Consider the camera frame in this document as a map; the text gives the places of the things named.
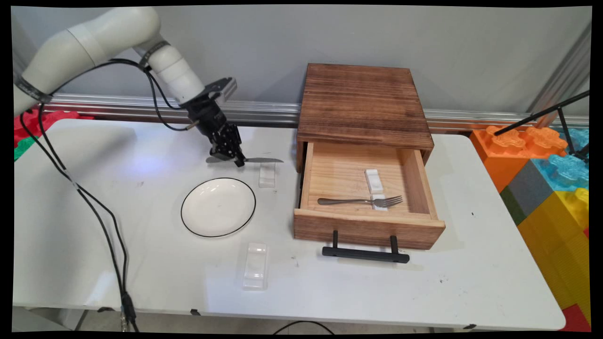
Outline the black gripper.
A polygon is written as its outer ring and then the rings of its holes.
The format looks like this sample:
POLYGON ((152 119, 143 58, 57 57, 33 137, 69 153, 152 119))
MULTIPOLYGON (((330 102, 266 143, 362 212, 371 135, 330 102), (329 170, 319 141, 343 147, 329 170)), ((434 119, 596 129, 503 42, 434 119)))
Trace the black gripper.
POLYGON ((228 122, 218 105, 217 99, 220 97, 221 94, 216 92, 201 94, 188 101, 188 118, 196 123, 195 128, 207 137, 212 145, 210 163, 233 159, 235 165, 240 168, 245 165, 240 135, 237 126, 228 122))

